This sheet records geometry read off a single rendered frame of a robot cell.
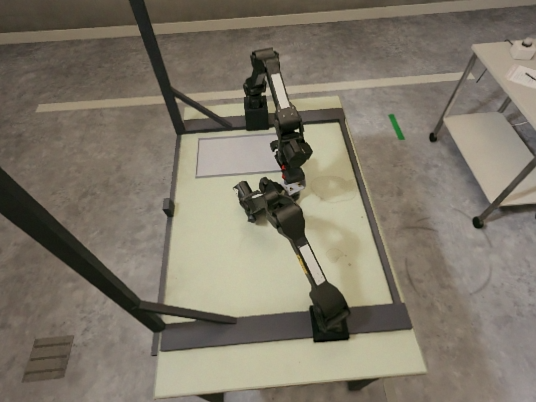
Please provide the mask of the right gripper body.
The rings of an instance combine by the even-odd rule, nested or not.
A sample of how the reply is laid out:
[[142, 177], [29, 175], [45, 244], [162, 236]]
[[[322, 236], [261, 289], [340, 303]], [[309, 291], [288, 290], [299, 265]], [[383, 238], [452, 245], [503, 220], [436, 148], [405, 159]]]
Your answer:
[[[260, 182], [259, 182], [259, 189], [260, 189], [261, 192], [264, 192], [264, 191], [265, 191], [265, 190], [264, 190], [264, 187], [261, 185], [262, 182], [265, 181], [265, 180], [268, 180], [268, 178], [267, 178], [266, 176], [265, 176], [265, 177], [262, 177], [262, 178], [260, 179]], [[276, 209], [277, 206], [279, 206], [279, 207], [281, 208], [281, 207], [283, 207], [283, 206], [285, 206], [285, 205], [284, 205], [284, 204], [281, 204], [280, 202], [278, 202], [278, 203], [276, 203], [276, 204], [274, 204], [274, 205], [268, 207], [268, 209], [269, 209], [269, 210], [272, 209], [272, 208]], [[265, 208], [264, 208], [264, 213], [266, 214], [266, 210], [265, 210]]]

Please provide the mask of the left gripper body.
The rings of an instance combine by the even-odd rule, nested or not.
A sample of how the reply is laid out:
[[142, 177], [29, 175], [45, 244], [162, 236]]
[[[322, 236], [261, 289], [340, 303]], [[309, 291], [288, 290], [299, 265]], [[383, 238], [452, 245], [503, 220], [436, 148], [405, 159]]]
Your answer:
[[296, 183], [305, 179], [305, 174], [301, 167], [292, 168], [289, 166], [288, 161], [283, 153], [283, 150], [281, 150], [278, 146], [278, 140], [272, 141], [270, 143], [270, 148], [272, 152], [275, 152], [275, 150], [278, 149], [278, 151], [276, 151], [276, 155], [281, 165], [284, 165], [285, 167], [286, 171], [284, 172], [284, 177], [287, 184]]

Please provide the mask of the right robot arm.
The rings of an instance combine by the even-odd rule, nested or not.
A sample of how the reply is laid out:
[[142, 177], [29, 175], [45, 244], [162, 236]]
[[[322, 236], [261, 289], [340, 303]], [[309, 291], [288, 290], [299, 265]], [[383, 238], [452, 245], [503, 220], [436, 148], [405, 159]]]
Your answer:
[[[239, 204], [248, 217], [247, 221], [254, 223], [257, 220], [255, 216], [263, 213], [265, 208], [267, 220], [280, 235], [289, 240], [311, 285], [309, 297], [314, 305], [313, 311], [320, 333], [341, 332], [341, 321], [351, 312], [344, 295], [327, 281], [306, 238], [306, 222], [301, 207], [292, 197], [280, 194], [283, 189], [278, 182], [268, 179], [261, 185], [264, 192], [253, 192], [247, 181], [241, 181], [233, 187]], [[271, 215], [268, 207], [278, 202], [285, 206], [273, 211]]]

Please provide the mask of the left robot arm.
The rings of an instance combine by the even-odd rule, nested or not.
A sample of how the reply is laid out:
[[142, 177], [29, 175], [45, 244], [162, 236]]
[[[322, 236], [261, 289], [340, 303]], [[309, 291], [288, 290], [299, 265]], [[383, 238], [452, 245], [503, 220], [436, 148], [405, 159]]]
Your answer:
[[[248, 108], [263, 108], [262, 93], [266, 93], [266, 76], [276, 108], [274, 126], [278, 146], [283, 150], [289, 166], [298, 168], [310, 159], [313, 150], [305, 142], [302, 118], [289, 101], [280, 71], [279, 53], [273, 51], [273, 47], [256, 50], [252, 51], [250, 60], [253, 67], [252, 76], [243, 84], [245, 95], [248, 96]], [[295, 132], [298, 129], [299, 132]]]

